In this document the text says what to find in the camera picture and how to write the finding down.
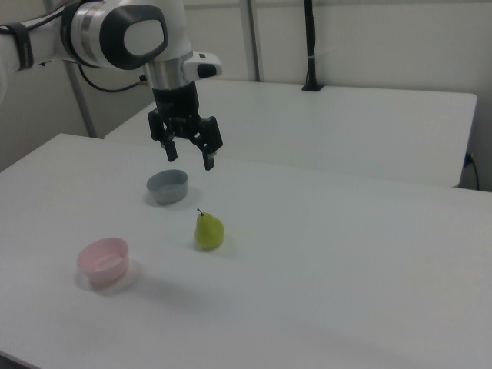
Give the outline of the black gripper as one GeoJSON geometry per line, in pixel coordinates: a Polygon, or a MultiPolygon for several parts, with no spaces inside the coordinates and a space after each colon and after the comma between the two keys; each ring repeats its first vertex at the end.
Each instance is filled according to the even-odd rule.
{"type": "Polygon", "coordinates": [[[189,140],[202,151],[204,169],[210,171],[223,141],[217,119],[202,118],[199,114],[196,85],[152,92],[156,108],[148,113],[151,138],[161,144],[169,162],[178,158],[174,139],[189,140]]]}

